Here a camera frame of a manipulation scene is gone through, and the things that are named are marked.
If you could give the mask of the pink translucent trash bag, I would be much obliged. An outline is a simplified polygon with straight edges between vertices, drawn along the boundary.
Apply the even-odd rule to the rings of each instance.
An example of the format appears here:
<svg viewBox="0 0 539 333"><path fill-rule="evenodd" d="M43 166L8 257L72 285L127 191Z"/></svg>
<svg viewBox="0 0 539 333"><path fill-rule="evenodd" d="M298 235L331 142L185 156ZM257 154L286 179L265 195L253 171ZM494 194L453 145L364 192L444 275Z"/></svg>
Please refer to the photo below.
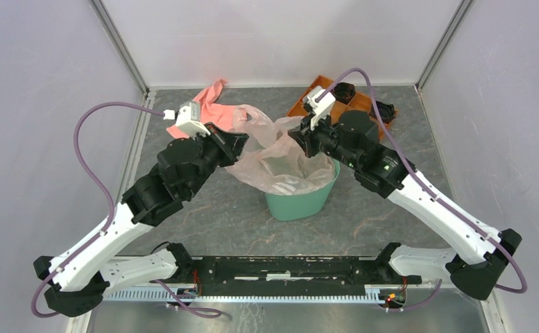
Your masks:
<svg viewBox="0 0 539 333"><path fill-rule="evenodd" d="M226 171L237 180L267 194L308 194L335 179L336 167L326 155L306 157L298 143L288 136L301 116L271 120L251 105L235 107L231 131L245 133L243 151Z"/></svg>

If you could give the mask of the green plastic trash bin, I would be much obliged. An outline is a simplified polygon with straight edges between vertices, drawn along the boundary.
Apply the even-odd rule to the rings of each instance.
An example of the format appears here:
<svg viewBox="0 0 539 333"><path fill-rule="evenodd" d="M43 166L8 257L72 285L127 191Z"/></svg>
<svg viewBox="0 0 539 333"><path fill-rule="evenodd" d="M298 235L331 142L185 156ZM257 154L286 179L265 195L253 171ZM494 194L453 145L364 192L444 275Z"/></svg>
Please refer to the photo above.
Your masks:
<svg viewBox="0 0 539 333"><path fill-rule="evenodd" d="M316 191L289 196L265 193L266 204L272 217L278 221L293 221L319 213L323 209L340 174L340 163L335 160L332 161L335 166L334 178Z"/></svg>

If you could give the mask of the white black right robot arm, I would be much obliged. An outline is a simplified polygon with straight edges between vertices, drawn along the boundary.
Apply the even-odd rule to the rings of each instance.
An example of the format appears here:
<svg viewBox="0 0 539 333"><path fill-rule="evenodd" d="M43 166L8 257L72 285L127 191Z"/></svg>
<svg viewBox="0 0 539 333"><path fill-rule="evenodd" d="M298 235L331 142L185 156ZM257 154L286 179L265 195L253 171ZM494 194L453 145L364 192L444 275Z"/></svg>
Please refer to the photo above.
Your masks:
<svg viewBox="0 0 539 333"><path fill-rule="evenodd" d="M497 288L522 237L512 229L499 231L460 208L433 186L411 162L379 142L378 126L366 112L343 113L311 123L302 118L288 135L307 157L319 153L346 165L365 189L410 212L444 239L448 248L413 248L391 243L379 256L377 277L393 283L401 276L449 280L459 291L486 300Z"/></svg>

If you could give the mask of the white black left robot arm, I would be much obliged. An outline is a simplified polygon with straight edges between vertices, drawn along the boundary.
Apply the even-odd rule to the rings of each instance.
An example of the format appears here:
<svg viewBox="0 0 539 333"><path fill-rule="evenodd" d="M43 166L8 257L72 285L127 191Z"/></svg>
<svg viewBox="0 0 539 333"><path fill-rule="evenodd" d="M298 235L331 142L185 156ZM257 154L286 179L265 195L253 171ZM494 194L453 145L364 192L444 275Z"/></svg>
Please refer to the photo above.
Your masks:
<svg viewBox="0 0 539 333"><path fill-rule="evenodd" d="M170 244L147 256L111 260L136 238L154 230L191 201L221 167L234 165L249 136L205 124L206 135L171 141L157 163L113 206L113 213L63 254L38 257L34 269L53 315L77 317L122 289L173 279L186 282L194 271L184 246Z"/></svg>

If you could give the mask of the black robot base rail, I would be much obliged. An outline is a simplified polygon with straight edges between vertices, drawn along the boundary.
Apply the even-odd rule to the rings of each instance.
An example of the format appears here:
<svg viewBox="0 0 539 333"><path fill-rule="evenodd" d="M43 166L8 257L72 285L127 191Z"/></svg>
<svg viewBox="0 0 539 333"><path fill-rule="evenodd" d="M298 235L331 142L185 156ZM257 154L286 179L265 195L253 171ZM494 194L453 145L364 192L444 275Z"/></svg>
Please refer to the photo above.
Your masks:
<svg viewBox="0 0 539 333"><path fill-rule="evenodd" d="M178 295L236 301L374 300L385 305L392 293L405 297L419 275L402 276L387 262L399 245L391 243L376 257L361 256L211 256L189 255L181 243L165 241L178 270L165 282Z"/></svg>

